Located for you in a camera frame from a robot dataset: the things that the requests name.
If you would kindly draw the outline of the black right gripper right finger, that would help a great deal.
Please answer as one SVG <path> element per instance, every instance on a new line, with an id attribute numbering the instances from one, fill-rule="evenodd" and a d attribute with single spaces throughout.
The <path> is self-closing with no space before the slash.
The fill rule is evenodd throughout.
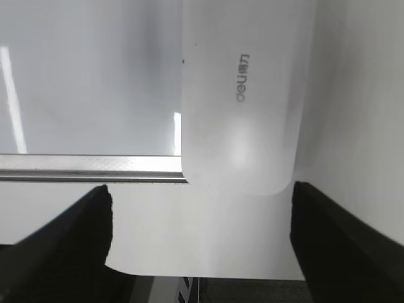
<path id="1" fill-rule="evenodd" d="M 294 184 L 290 241 L 314 302 L 403 302 L 403 246 L 307 182 Z"/>

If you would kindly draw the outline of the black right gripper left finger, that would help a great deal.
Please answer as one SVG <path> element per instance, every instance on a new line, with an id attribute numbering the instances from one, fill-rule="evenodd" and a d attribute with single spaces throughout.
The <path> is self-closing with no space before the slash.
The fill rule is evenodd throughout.
<path id="1" fill-rule="evenodd" d="M 98 186 L 55 219 L 1 249 L 1 302 L 106 302 L 112 197 Z"/>

